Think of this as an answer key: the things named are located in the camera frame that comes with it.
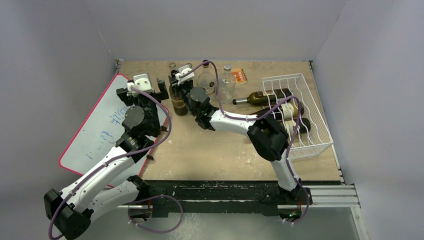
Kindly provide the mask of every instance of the clear plastic bottle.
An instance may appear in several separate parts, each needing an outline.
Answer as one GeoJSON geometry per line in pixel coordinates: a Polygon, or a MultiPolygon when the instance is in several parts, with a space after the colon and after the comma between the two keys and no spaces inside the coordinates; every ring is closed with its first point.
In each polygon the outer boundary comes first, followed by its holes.
{"type": "Polygon", "coordinates": [[[224,72],[219,75],[218,79],[221,103],[232,103],[234,91],[236,90],[236,77],[231,74],[231,64],[226,64],[224,66],[224,72]]]}
{"type": "Polygon", "coordinates": [[[203,64],[203,71],[197,77],[196,85],[199,88],[204,88],[206,90],[206,94],[209,96],[209,99],[212,101],[216,98],[216,77],[215,74],[211,73],[211,68],[209,67],[209,63],[203,64]]]}

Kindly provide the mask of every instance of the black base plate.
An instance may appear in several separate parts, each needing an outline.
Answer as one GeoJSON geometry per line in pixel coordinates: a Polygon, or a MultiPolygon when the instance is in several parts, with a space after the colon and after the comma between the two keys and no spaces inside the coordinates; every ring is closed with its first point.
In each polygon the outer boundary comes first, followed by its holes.
{"type": "MultiPolygon", "coordinates": [[[[307,197],[302,189],[298,195],[279,188],[277,181],[172,181],[146,180],[150,194],[170,195],[182,205],[185,213],[256,213],[264,216],[289,216],[300,209],[278,210],[278,205],[295,205],[307,197]]],[[[339,181],[304,181],[304,185],[340,185],[339,181]]],[[[309,188],[309,203],[313,199],[309,188]]],[[[168,213],[179,213],[179,207],[170,199],[159,198],[152,203],[152,217],[166,218],[168,213]]]]}

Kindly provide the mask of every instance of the whiteboard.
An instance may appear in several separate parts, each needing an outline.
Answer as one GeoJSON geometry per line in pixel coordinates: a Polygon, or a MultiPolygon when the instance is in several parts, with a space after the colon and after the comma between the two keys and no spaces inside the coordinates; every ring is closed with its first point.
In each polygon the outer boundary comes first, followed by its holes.
{"type": "MultiPolygon", "coordinates": [[[[102,160],[124,133],[121,126],[129,107],[118,98],[116,89],[126,88],[129,79],[116,74],[91,112],[59,158],[59,165],[71,172],[83,175],[102,160]]],[[[166,115],[157,106],[159,122],[165,123],[166,115]]],[[[111,186],[122,184],[129,176],[138,175],[146,162],[146,156],[135,165],[119,174],[110,182],[111,186]]]]}

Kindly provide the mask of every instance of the small orange package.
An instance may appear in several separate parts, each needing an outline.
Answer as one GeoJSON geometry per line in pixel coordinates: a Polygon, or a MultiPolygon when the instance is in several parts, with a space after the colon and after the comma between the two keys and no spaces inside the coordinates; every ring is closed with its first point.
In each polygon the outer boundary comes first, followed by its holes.
{"type": "Polygon", "coordinates": [[[235,76],[236,85],[245,84],[248,82],[243,68],[234,68],[233,70],[231,70],[231,73],[235,76]]]}

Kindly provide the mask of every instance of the bottle neck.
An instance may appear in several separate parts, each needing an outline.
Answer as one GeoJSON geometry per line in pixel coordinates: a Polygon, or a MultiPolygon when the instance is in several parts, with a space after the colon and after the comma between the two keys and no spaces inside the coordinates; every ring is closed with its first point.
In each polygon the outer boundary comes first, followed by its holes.
{"type": "Polygon", "coordinates": [[[200,72],[200,74],[202,74],[202,75],[204,75],[204,74],[208,74],[208,75],[212,74],[211,68],[210,67],[207,67],[207,66],[203,66],[203,70],[200,72]]]}
{"type": "Polygon", "coordinates": [[[231,73],[231,70],[225,70],[224,69],[224,76],[226,79],[231,79],[233,77],[233,74],[231,73]]]}
{"type": "Polygon", "coordinates": [[[247,97],[237,98],[237,99],[232,100],[232,104],[234,104],[234,105],[247,104],[247,103],[249,103],[249,98],[247,98],[247,97]]]}

